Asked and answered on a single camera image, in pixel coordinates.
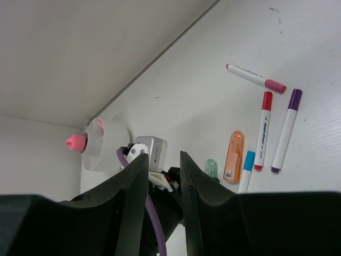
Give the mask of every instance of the red marker cap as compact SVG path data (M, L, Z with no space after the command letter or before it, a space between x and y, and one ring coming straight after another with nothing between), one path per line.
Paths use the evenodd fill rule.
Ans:
M261 171L263 167L261 165L255 165L255 170Z
M271 111L272 92L264 92L262 110Z

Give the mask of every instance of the cable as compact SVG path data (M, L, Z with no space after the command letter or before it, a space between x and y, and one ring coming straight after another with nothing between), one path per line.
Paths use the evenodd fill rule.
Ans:
M124 156L123 150L121 148L116 150L116 155L117 155L118 159L120 160L120 162L124 168L129 165L129 162L126 159L126 157ZM145 208L147 209L149 218L150 218L151 223L154 227L156 240L157 240L158 245L159 245L160 256L167 256L166 239L165 239L164 231L162 229L162 226L161 226L158 214L157 214L155 207L153 205L153 202L152 202L150 196L148 195L148 193L147 193L147 198L145 200Z

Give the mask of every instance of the marker cap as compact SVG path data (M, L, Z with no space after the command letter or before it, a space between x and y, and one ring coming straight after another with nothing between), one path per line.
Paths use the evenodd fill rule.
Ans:
M272 104L272 92L264 92L262 110L264 109L264 110L271 111L271 104Z
M301 101L302 93L303 92L300 89L294 89L293 90L293 93L291 94L289 106L288 106L289 109L293 109L293 110L298 111L298 106L299 106L299 103Z
M286 90L286 86L284 84L280 84L274 80L268 79L264 83L266 88L269 88L270 90L273 90L275 92L278 92L280 94L284 93Z
M244 162L244 170L252 171L252 167L254 166L256 153L253 151L247 151L245 162Z
M275 167L271 167L271 171L273 173L279 173L281 169L275 168Z
M255 170L260 171L261 169L263 169L261 165L255 165Z

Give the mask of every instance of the white wall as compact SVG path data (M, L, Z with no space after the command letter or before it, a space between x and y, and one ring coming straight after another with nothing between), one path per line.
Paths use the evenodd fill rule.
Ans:
M132 137L167 140L165 170L179 166L183 150L202 169L215 159L222 179L233 131L245 135L244 155L256 149L266 90L228 72L225 65L235 63L287 85L283 95L273 94L264 168L252 172L248 192L340 192L340 49L340 0L220 1L100 117L115 116ZM282 171L274 175L294 88L303 96Z
M0 114L81 127L215 1L1 1Z
M80 129L0 115L0 194L79 194L81 157L65 140Z

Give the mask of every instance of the marker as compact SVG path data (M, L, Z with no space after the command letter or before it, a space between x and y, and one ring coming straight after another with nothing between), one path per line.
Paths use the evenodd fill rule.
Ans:
M267 132L269 131L272 92L264 92L261 127L259 128L258 142L255 156L255 170L261 171L264 164Z
M251 177L252 167L254 165L255 153L252 151L247 151L247 155L244 162L243 173L241 175L241 180L238 188L239 194L245 194L247 187L249 186L249 181Z
M229 72L234 73L242 78L248 79L256 84L259 84L261 86L264 86L272 91L278 92L280 94L284 93L286 90L286 86L283 84L280 84L274 80L266 79L263 76L260 76L258 74L252 73L249 70L240 68L236 65L227 64L226 68Z
M299 102L301 101L302 90L294 89L291 94L291 99L288 106L288 112L286 119L284 121L284 125L282 128L281 136L279 138L279 142L277 144L277 149L275 153L275 157L273 159L271 165L271 171L274 173L279 173L282 169L284 157L286 155L286 151L289 145L289 140L291 136L291 132L293 131Z

